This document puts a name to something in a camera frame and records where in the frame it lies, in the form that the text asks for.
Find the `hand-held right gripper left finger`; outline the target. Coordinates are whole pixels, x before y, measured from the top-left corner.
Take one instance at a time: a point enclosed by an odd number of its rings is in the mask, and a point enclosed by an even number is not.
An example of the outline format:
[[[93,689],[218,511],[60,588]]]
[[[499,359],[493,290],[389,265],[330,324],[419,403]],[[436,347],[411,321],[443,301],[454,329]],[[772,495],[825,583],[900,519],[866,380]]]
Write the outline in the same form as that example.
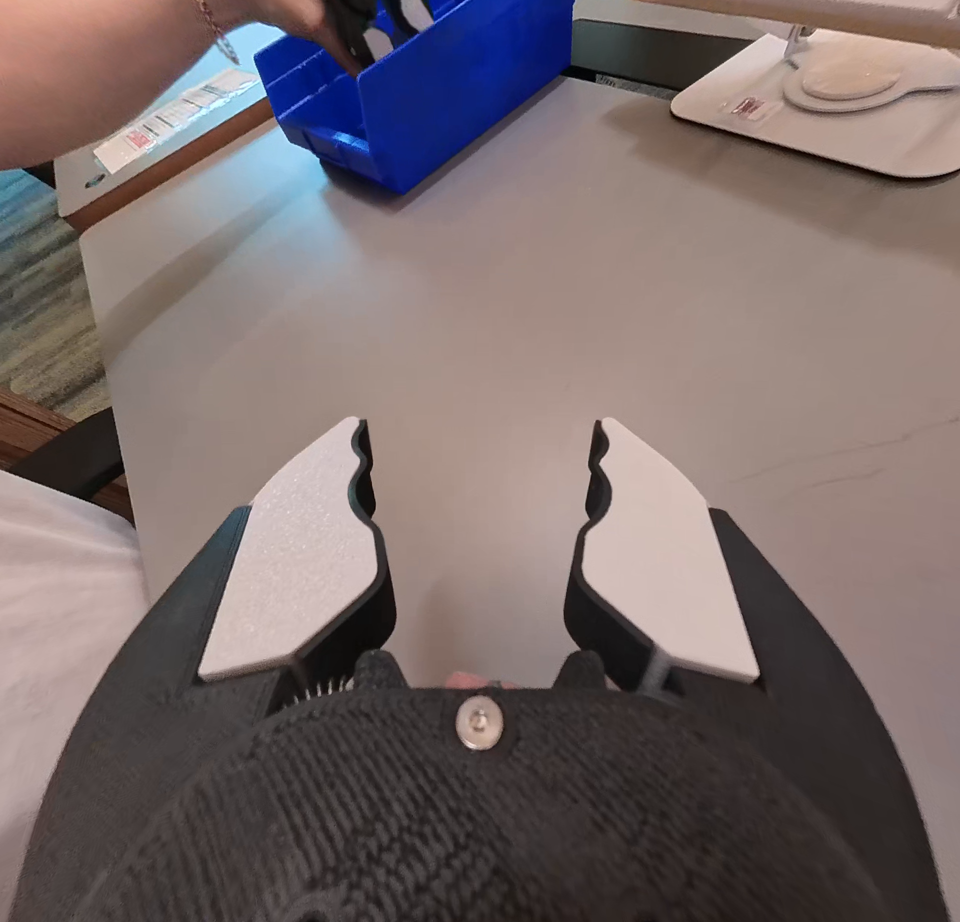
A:
[[[396,627],[368,423],[344,418],[248,506],[198,678],[279,670],[291,693],[353,687],[355,665]]]

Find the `blue plastic bin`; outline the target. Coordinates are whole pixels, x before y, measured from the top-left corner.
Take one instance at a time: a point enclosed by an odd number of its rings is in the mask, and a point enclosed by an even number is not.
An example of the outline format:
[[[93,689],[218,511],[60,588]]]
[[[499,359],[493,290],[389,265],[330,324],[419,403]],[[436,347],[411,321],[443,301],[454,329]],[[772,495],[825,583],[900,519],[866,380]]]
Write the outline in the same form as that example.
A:
[[[284,36],[254,55],[287,139],[404,194],[571,63],[574,0],[428,0],[434,25],[357,77]]]

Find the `person's white t-shirt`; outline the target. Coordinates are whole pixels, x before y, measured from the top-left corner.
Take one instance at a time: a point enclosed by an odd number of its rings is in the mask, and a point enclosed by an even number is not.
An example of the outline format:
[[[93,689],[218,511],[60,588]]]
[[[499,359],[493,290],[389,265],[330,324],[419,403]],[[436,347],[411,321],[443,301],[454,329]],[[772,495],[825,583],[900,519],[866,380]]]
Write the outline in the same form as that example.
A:
[[[126,519],[2,472],[4,898],[66,739],[149,605],[138,533]]]

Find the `person's left forearm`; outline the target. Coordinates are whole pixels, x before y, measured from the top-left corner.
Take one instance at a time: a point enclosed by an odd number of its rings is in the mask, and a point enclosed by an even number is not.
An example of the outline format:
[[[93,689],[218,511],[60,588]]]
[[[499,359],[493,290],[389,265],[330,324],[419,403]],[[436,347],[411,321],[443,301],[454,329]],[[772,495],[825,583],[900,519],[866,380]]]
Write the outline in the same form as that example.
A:
[[[1,0],[2,169],[116,131],[220,33],[204,0]]]

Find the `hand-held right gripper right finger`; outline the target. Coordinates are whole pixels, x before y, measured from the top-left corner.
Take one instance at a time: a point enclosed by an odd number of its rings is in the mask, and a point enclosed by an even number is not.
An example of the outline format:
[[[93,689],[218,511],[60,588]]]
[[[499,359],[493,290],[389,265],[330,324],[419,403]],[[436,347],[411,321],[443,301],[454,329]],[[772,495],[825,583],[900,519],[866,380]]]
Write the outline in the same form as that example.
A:
[[[623,424],[595,422],[585,523],[564,625],[625,691],[659,691],[675,670],[751,685],[761,676],[714,527],[697,488]]]

